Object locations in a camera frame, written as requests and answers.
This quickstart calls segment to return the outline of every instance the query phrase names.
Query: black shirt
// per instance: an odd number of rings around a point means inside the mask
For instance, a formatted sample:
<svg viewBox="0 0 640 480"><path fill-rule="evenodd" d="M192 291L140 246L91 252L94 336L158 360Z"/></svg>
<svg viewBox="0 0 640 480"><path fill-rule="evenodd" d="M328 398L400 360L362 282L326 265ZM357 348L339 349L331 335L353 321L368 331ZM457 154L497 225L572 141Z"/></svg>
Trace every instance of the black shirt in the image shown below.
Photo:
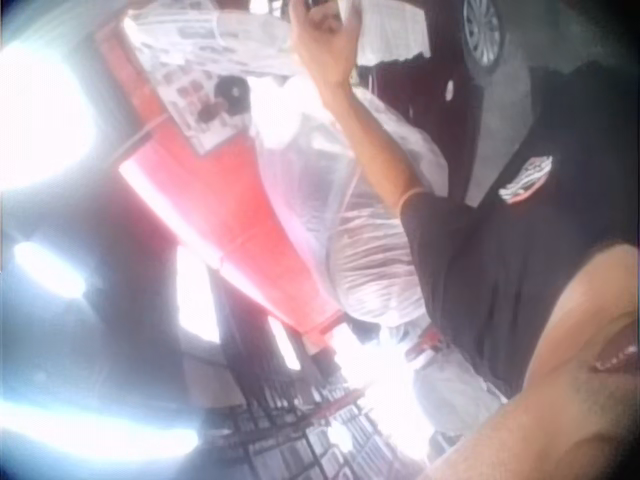
<svg viewBox="0 0 640 480"><path fill-rule="evenodd" d="M402 207L427 312L506 396L580 267L606 246L637 245L637 105L636 77L585 65L549 94L478 208L427 193ZM499 189L536 157L552 158L546 180L507 203Z"/></svg>

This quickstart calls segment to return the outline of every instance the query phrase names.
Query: tire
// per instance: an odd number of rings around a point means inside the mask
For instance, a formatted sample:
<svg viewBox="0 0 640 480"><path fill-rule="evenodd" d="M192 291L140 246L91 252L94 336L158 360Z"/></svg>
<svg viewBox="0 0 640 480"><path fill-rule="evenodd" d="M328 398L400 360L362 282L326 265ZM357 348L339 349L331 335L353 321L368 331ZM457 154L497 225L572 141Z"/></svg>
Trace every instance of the tire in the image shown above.
<svg viewBox="0 0 640 480"><path fill-rule="evenodd" d="M474 4L478 4L478 2L486 2L486 5L493 9L494 18L495 18L495 29L493 31L497 32L498 40L497 44L495 44L494 48L491 49L492 56L491 61L486 64L481 63L478 58L478 44L472 45L471 38L472 35L470 32L470 27L468 27L469 23L469 15L470 10L473 8ZM500 66L500 60L502 59L502 53L504 51L504 44L507 37L506 29L504 27L504 22L500 11L496 5L496 0L460 0L459 1L459 21L460 21L460 37L462 41L462 50L464 52L464 60L469 69L469 72L473 76L473 78L481 85L486 85L491 76L495 73L495 71Z"/></svg>

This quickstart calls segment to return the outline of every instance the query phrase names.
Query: red wall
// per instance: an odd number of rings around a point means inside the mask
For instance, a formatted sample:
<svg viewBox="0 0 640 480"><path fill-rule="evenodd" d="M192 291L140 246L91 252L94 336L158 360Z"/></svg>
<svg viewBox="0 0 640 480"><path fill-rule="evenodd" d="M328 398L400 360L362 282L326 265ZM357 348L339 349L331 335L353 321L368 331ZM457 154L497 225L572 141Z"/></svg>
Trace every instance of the red wall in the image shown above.
<svg viewBox="0 0 640 480"><path fill-rule="evenodd" d="M167 115L118 27L96 38L150 128L150 141L121 166L129 184L181 243L278 318L303 333L334 320L339 307L320 290L271 208L251 139L239 135L198 155Z"/></svg>

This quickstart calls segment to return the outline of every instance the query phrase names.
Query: clear plastic bag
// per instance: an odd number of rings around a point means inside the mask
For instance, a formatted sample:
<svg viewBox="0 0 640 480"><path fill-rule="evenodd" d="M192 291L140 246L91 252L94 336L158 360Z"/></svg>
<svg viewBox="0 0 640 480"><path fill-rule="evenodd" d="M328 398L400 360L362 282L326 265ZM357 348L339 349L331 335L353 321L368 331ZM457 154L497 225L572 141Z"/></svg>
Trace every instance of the clear plastic bag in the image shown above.
<svg viewBox="0 0 640 480"><path fill-rule="evenodd" d="M319 282L351 316L395 326L425 314L409 244L371 189L306 77L252 81L254 137L274 210ZM363 89L362 102L407 152L425 187L447 193L447 164L422 131Z"/></svg>

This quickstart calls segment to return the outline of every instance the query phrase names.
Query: person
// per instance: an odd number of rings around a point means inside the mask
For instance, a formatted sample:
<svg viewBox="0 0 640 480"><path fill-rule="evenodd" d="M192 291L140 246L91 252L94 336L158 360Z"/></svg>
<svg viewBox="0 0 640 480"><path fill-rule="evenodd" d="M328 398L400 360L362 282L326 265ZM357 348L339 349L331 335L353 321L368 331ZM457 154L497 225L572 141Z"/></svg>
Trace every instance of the person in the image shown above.
<svg viewBox="0 0 640 480"><path fill-rule="evenodd" d="M597 478L638 422L637 79L568 75L477 208L425 192L349 83L362 23L290 4L293 45L409 239L427 311L511 398L430 472Z"/></svg>

